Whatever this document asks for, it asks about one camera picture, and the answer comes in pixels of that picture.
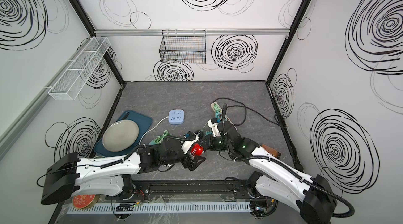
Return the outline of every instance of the wire mesh basket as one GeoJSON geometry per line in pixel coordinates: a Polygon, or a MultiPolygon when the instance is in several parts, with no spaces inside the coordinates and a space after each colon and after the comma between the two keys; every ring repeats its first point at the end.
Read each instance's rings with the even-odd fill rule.
{"type": "Polygon", "coordinates": [[[161,62],[205,63],[205,30],[163,30],[161,62]]]}
{"type": "Polygon", "coordinates": [[[110,46],[107,37],[92,37],[48,94],[55,100],[74,100],[110,46]]]}

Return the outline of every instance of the white wire mesh basket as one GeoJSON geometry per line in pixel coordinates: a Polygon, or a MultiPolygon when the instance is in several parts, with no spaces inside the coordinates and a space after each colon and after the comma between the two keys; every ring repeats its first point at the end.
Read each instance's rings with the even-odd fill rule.
{"type": "Polygon", "coordinates": [[[49,90],[55,100],[74,100],[110,46],[107,37],[92,37],[49,90]]]}

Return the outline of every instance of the blue power strip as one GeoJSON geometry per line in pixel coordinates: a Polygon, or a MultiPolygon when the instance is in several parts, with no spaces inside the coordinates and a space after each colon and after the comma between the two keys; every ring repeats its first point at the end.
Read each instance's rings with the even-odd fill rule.
{"type": "Polygon", "coordinates": [[[183,110],[171,110],[169,111],[168,121],[170,124],[182,124],[184,121],[183,110]]]}

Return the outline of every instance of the black linear rail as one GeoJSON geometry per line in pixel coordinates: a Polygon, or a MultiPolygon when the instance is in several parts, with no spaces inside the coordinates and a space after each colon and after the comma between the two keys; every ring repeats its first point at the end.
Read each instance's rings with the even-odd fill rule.
{"type": "Polygon", "coordinates": [[[293,37],[298,30],[298,26],[300,25],[301,20],[303,19],[305,12],[308,9],[308,6],[310,3],[311,3],[311,0],[302,0],[301,5],[298,8],[297,14],[295,15],[295,19],[293,20],[293,23],[291,24],[290,33],[288,35],[288,38],[286,38],[284,40],[283,45],[281,46],[281,49],[279,51],[279,54],[277,55],[275,63],[273,65],[272,69],[270,70],[269,76],[267,77],[266,83],[270,84],[271,81],[274,79],[274,76],[281,64],[281,61],[283,60],[284,55],[287,52],[288,47],[290,46],[291,41],[293,40],[293,37]]]}
{"type": "Polygon", "coordinates": [[[267,88],[267,92],[269,93],[270,100],[272,101],[273,107],[275,109],[277,118],[279,120],[279,124],[284,126],[284,127],[281,127],[281,130],[283,132],[285,142],[287,143],[288,150],[290,151],[290,155],[293,159],[294,167],[298,171],[303,172],[304,168],[302,167],[300,160],[298,158],[297,150],[295,149],[295,146],[294,146],[293,142],[291,141],[290,134],[288,133],[288,130],[287,130],[287,125],[285,124],[285,120],[281,116],[279,107],[277,106],[276,100],[273,97],[273,92],[271,91],[271,88],[269,87],[268,84],[266,84],[266,88],[267,88]]]}
{"type": "MultiPolygon", "coordinates": [[[[153,200],[159,195],[169,200],[174,195],[221,195],[229,196],[230,199],[244,199],[249,201],[265,201],[265,197],[253,199],[248,194],[246,180],[151,180],[135,181],[133,184],[136,189],[144,192],[144,199],[153,200]]],[[[131,200],[142,199],[142,195],[135,195],[131,200]]],[[[117,203],[123,203],[124,200],[118,196],[106,196],[106,200],[116,200],[117,203]]]]}
{"type": "MultiPolygon", "coordinates": [[[[123,85],[120,87],[118,94],[116,95],[115,100],[113,101],[112,107],[109,110],[108,116],[106,117],[105,121],[103,122],[101,132],[99,133],[98,138],[95,141],[95,144],[97,144],[98,141],[100,141],[102,139],[103,134],[105,133],[106,129],[108,128],[110,120],[112,119],[113,113],[115,112],[116,107],[118,106],[120,97],[122,96],[122,93],[123,93],[124,88],[126,87],[126,84],[127,84],[127,82],[123,83],[123,85]]],[[[94,156],[95,156],[95,151],[94,151],[94,148],[92,148],[89,158],[93,158],[94,156]]]]}
{"type": "MultiPolygon", "coordinates": [[[[88,31],[90,36],[95,36],[95,27],[92,25],[91,20],[88,18],[87,14],[84,11],[83,6],[81,6],[78,0],[69,0],[70,4],[73,6],[74,10],[76,11],[78,17],[80,18],[81,22],[83,23],[85,29],[88,31]]],[[[122,86],[124,84],[124,80],[114,64],[112,58],[110,57],[108,51],[103,56],[106,63],[108,64],[109,68],[111,69],[113,75],[118,80],[119,84],[122,86]]]]}

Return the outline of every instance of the red object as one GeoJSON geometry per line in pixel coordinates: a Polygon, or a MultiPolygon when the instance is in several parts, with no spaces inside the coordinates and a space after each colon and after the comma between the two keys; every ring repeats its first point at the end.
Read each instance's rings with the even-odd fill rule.
{"type": "Polygon", "coordinates": [[[190,153],[192,153],[194,156],[200,156],[203,153],[203,147],[200,146],[198,143],[195,143],[190,153]]]}
{"type": "Polygon", "coordinates": [[[78,195],[73,197],[73,206],[78,209],[83,209],[89,206],[95,199],[95,194],[90,195],[78,195]]]}

